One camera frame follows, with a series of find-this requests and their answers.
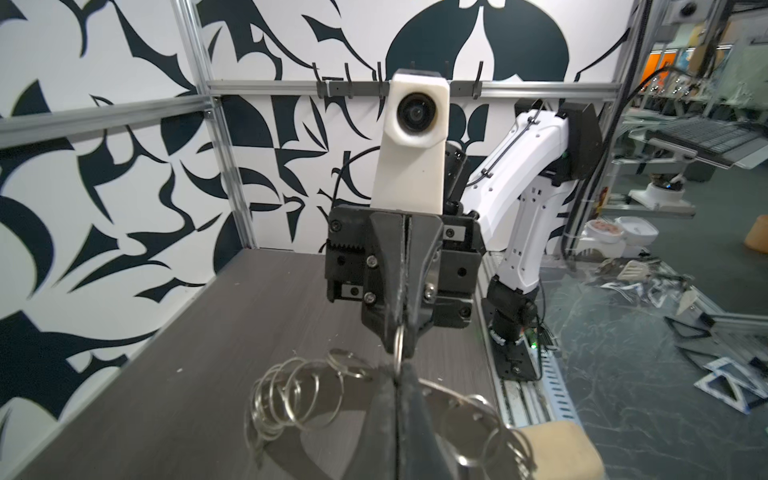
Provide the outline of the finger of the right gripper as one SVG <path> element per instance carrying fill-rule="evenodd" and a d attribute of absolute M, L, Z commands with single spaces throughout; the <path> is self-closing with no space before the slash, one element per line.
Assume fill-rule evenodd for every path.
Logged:
<path fill-rule="evenodd" d="M 396 334 L 401 331 L 401 353 L 406 354 L 406 225 L 404 212 L 372 211 L 364 222 L 364 297 L 362 324 L 381 341 L 384 349 L 394 354 Z"/>
<path fill-rule="evenodd" d="M 437 284 L 443 222 L 437 215 L 413 214 L 407 223 L 407 286 L 404 357 L 412 358 L 417 342 L 431 327 Z"/>

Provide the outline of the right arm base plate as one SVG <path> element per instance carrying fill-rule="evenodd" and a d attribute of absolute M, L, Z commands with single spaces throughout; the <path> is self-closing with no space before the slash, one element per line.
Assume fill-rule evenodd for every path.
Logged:
<path fill-rule="evenodd" d="M 516 340 L 505 340 L 492 328 L 488 333 L 492 358 L 500 379 L 534 382 L 542 378 L 540 352 L 531 346 L 526 331 L 519 331 Z"/>

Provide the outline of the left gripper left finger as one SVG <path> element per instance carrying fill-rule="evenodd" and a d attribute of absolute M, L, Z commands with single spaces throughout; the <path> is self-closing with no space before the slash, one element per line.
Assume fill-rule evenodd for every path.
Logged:
<path fill-rule="evenodd" d="M 397 476 L 397 390 L 390 371 L 375 383 L 358 442 L 343 479 L 395 479 Z"/>

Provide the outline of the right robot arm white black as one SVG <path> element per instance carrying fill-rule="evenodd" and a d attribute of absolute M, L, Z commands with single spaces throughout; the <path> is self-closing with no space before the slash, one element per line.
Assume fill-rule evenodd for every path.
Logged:
<path fill-rule="evenodd" d="M 424 93 L 391 98 L 371 204 L 332 213 L 329 294 L 358 287 L 363 324 L 398 358 L 411 357 L 430 328 L 469 321 L 487 242 L 511 206 L 517 216 L 488 297 L 496 340 L 518 340 L 535 315 L 552 225 L 601 146 L 592 106 L 531 109 L 468 177 L 462 152 L 447 142 L 447 114 L 447 102 Z"/>

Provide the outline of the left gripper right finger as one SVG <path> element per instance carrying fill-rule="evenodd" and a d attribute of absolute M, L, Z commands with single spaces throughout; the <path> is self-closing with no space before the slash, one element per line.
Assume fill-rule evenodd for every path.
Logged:
<path fill-rule="evenodd" d="M 409 363 L 403 363 L 397 374 L 397 478 L 452 478 L 433 430 L 422 385 Z"/>

